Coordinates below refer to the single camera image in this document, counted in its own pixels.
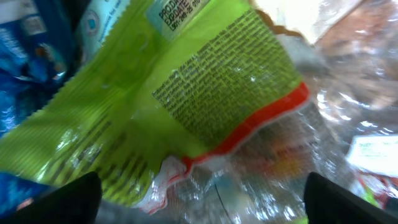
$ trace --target crumpled wrapper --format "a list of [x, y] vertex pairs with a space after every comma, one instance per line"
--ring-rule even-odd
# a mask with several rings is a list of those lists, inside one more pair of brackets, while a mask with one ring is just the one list
[[309, 44], [316, 43], [338, 21], [350, 13], [361, 0], [250, 0], [265, 12], [275, 26], [304, 36]]

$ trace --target green plastic bag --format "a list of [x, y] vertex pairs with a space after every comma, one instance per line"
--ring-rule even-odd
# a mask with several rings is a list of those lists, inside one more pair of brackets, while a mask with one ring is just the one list
[[245, 1], [134, 0], [94, 60], [0, 141], [0, 169], [56, 186], [97, 171], [104, 198], [132, 206], [170, 155], [184, 168], [168, 185], [307, 100]]

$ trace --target barcode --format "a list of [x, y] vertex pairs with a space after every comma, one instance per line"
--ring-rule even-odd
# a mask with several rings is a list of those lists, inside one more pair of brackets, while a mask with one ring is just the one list
[[24, 24], [27, 35], [37, 35], [46, 32], [40, 16], [28, 17], [25, 19]]

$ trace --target round logo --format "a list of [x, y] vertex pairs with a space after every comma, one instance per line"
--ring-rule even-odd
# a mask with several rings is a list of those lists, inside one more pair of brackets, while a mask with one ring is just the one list
[[86, 15], [86, 31], [88, 35], [94, 36], [98, 32], [100, 26], [100, 19], [95, 11], [89, 10]]

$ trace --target red stripe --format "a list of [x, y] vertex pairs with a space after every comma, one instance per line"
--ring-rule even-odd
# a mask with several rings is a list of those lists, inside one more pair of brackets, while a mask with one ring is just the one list
[[294, 91], [289, 93], [287, 96], [265, 106], [254, 114], [252, 114], [248, 119], [246, 119], [242, 124], [240, 124], [228, 137], [223, 141], [216, 149], [207, 152], [206, 154], [196, 157], [189, 158], [184, 157], [182, 161], [187, 166], [188, 174], [192, 168], [192, 165], [197, 163], [202, 163], [213, 156], [224, 155], [231, 152], [234, 147], [239, 144], [244, 138], [250, 135], [254, 130], [260, 127], [262, 124], [276, 119], [278, 116], [296, 110], [304, 102], [308, 100], [310, 92], [304, 83], [301, 83]]

